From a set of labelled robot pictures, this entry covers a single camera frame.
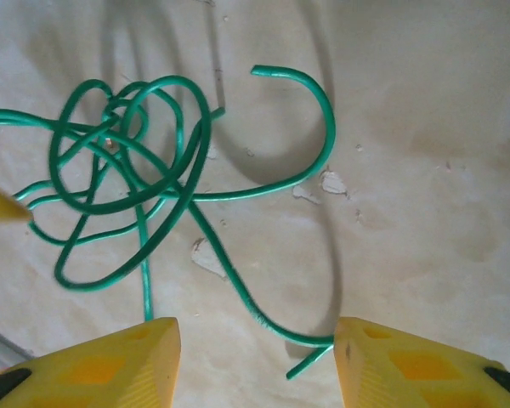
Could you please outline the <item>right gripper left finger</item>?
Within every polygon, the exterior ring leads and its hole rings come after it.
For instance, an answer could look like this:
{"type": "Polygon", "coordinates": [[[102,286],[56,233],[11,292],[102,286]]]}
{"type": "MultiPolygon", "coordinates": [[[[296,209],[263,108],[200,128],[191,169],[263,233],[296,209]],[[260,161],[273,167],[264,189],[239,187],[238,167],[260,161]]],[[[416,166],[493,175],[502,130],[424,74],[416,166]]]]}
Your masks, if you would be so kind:
{"type": "Polygon", "coordinates": [[[158,318],[0,371],[0,408],[172,408],[179,323],[158,318]]]}

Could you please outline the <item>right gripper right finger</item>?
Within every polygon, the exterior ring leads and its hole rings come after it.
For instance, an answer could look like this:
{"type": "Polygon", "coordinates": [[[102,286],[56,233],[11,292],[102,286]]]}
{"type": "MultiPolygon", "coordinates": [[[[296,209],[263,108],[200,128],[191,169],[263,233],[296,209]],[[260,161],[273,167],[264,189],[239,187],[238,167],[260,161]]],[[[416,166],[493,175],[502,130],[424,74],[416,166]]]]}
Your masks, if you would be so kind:
{"type": "Polygon", "coordinates": [[[344,408],[510,408],[498,361],[355,317],[335,329],[344,408]]]}

